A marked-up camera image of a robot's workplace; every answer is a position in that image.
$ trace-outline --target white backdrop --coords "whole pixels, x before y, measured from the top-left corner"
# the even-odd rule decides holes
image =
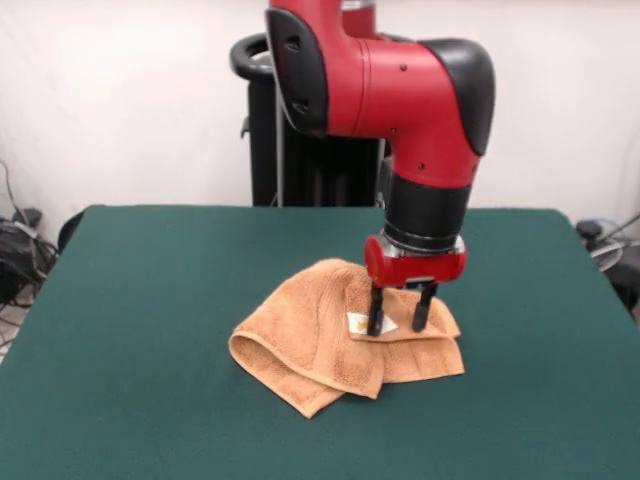
[[[0,156],[49,236],[92,203],[250,204],[228,51],[263,30],[266,4],[0,0]],[[640,207],[640,2],[379,0],[379,25],[491,53],[473,205],[618,220]]]

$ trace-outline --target black cable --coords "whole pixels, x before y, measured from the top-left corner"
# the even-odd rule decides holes
[[[7,340],[6,342],[0,343],[0,349],[3,349],[4,347],[8,347],[9,345],[11,345],[13,343],[13,341],[16,339],[16,337],[13,337],[9,340]]]
[[[10,260],[7,260],[5,258],[0,258],[0,264],[6,265],[7,267],[9,267],[11,270],[13,270],[14,273],[17,273],[18,275],[20,275],[23,279],[27,281],[27,283],[30,283],[31,285],[40,286],[40,284],[42,283],[42,280],[35,280],[31,275],[26,273],[22,268],[20,268],[18,265],[16,265]]]
[[[620,233],[620,232],[624,231],[625,229],[629,228],[631,225],[636,223],[638,220],[640,220],[640,212],[638,212],[636,215],[631,217],[631,220],[623,223],[622,225],[620,225],[618,228],[616,228],[612,232],[609,232],[604,237],[598,239],[598,242],[596,243],[595,246],[599,247],[600,245],[602,245],[604,242],[606,242],[610,238],[616,236],[618,233]]]
[[[38,236],[38,238],[36,240],[38,240],[40,243],[42,243],[42,245],[44,245],[45,247],[50,249],[51,253],[53,254],[54,257],[57,257],[60,254],[60,252],[58,252],[58,249],[56,248],[56,246],[53,243],[46,241],[41,236]]]
[[[9,250],[10,252],[13,252],[14,255],[18,256],[18,257],[24,257],[25,253],[21,250],[18,249],[18,247],[16,247],[16,245],[7,242],[5,239],[3,239],[2,237],[0,237],[0,248],[4,249],[4,250]],[[30,264],[31,267],[33,268],[33,271],[37,274],[38,272],[36,271],[36,265],[35,265],[35,258],[33,257],[33,253],[31,253],[31,255],[29,255],[29,260],[30,260]],[[8,258],[2,258],[0,256],[0,263],[5,263],[7,265],[12,265],[13,270],[16,270],[17,273],[19,275],[21,275],[23,278],[25,279],[31,279],[29,280],[30,282],[33,282],[33,278],[34,277],[30,277],[29,273],[26,273],[24,270],[21,269],[21,267],[18,266],[18,264],[12,262],[10,259]]]
[[[31,244],[31,252],[29,254],[29,258],[31,260],[31,264],[32,264],[31,266],[33,267],[34,273],[38,274],[39,277],[43,276],[39,273],[40,268],[38,267],[39,262],[38,262],[37,254],[39,254],[40,259],[42,260],[42,263],[44,263],[44,267],[45,267],[44,273],[47,274],[51,271],[55,263],[55,260],[57,258],[57,255],[55,253],[57,250],[53,245],[51,245],[46,240],[42,239],[40,236],[33,238],[31,235],[25,232],[22,228],[16,226],[15,222],[3,221],[0,223],[0,225],[2,225],[2,229],[4,229],[5,232],[11,232],[11,234],[15,234],[17,238],[20,238],[24,240],[26,243]],[[8,241],[7,239],[2,238],[2,236],[0,236],[0,245],[6,246],[6,248],[12,251],[16,256],[24,257],[26,255],[24,251],[20,251],[17,248],[15,242]]]
[[[6,318],[4,318],[4,317],[0,317],[0,322],[2,322],[2,323],[6,323],[7,325],[11,325],[12,327],[18,327],[18,328],[20,328],[20,327],[22,326],[22,325],[20,325],[19,323],[15,323],[15,322],[12,322],[11,320],[7,320],[7,319],[6,319]]]
[[[33,307],[33,303],[19,303],[16,299],[13,299],[9,302],[9,305],[16,308],[31,308]]]

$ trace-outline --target cable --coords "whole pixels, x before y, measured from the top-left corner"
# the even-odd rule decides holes
[[[32,303],[18,303],[15,300],[11,300],[11,302],[9,302],[9,305],[11,305],[12,307],[16,307],[16,308],[31,308],[31,307],[33,307],[33,302]]]
[[[0,232],[5,230],[7,232],[12,232],[12,234],[24,236],[25,240],[29,242],[31,246],[31,266],[33,268],[33,272],[35,272],[42,280],[45,280],[47,278],[47,272],[51,270],[58,256],[57,249],[52,244],[44,240],[34,229],[20,222],[2,220],[0,221],[0,225],[2,226]],[[17,250],[15,245],[7,242],[6,240],[3,243],[13,249],[17,255],[23,255],[22,252]],[[40,255],[42,263],[44,263],[45,271],[40,269],[38,255]]]
[[[14,271],[14,273],[17,273],[23,279],[25,279],[27,283],[30,283],[34,286],[40,286],[40,284],[42,283],[42,280],[35,280],[31,275],[26,273],[22,268],[20,268],[18,265],[16,265],[10,260],[7,260],[5,258],[0,258],[0,264],[6,265],[7,267],[9,267],[11,270]]]
[[[19,323],[15,323],[15,322],[12,322],[11,320],[7,320],[7,319],[6,319],[6,318],[4,318],[4,317],[0,317],[0,322],[2,322],[2,323],[6,323],[7,325],[11,325],[12,327],[18,327],[18,328],[20,328],[20,327],[22,326],[22,325],[20,325]]]
[[[600,272],[604,273],[607,270],[612,269],[613,267],[615,267],[618,262],[620,261],[620,259],[622,258],[622,255],[624,255],[624,249],[621,248],[619,250],[616,251],[616,255],[614,258],[612,258],[611,260],[609,260],[607,263],[605,263],[604,265],[600,265]]]
[[[16,339],[16,337],[13,337],[13,338],[10,338],[9,340],[6,340],[6,341],[0,343],[0,350],[2,350],[4,347],[8,347],[9,345],[11,345],[15,339]]]
[[[625,248],[631,248],[631,247],[640,247],[640,240],[634,240],[634,241],[625,242],[625,243],[614,241],[613,243],[605,247],[592,251],[591,258],[598,258],[598,257],[601,257],[602,255],[606,255],[607,253],[615,252],[616,250],[624,250]]]
[[[2,160],[0,158],[0,165],[2,165],[2,168],[4,168],[4,179],[5,179],[5,184],[7,187],[7,195],[9,195],[9,200],[11,200],[11,205],[13,205],[14,210],[16,211],[16,213],[18,214],[18,216],[20,217],[20,219],[22,220],[23,223],[28,223],[27,222],[27,216],[24,214],[24,212],[18,207],[18,204],[16,203],[16,199],[13,196],[13,192],[11,191],[11,181],[9,180],[9,167],[7,166],[6,163],[4,163],[4,160]]]
[[[626,242],[626,243],[613,241],[611,244],[607,245],[606,247],[602,247],[598,250],[594,250],[593,252],[591,252],[591,258],[596,259],[603,255],[607,255],[609,253],[615,252],[614,257],[611,260],[599,266],[600,272],[604,273],[618,264],[618,262],[622,259],[622,256],[624,255],[625,248],[638,247],[638,246],[640,246],[640,241],[638,240],[632,241],[632,242]]]
[[[598,243],[596,243],[596,246],[602,245],[604,242],[606,242],[610,238],[614,237],[616,234],[624,231],[627,227],[630,227],[631,225],[636,223],[638,220],[640,220],[640,212],[638,212],[636,215],[634,215],[631,218],[631,220],[627,221],[626,223],[623,223],[622,225],[620,225],[618,228],[616,228],[612,232],[609,232],[604,237],[600,238],[598,240]]]

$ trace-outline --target black handle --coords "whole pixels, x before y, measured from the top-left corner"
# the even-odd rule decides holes
[[[253,58],[268,50],[267,36],[264,33],[243,38],[231,48],[231,70],[250,82],[273,84],[273,67]]]

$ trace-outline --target towel fold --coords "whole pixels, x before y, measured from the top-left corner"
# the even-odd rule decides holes
[[[383,335],[366,332],[366,270],[323,260],[280,285],[234,330],[238,364],[311,418],[344,393],[377,398],[383,383],[464,373],[449,309],[433,300],[427,328],[411,330],[416,292],[385,289]]]

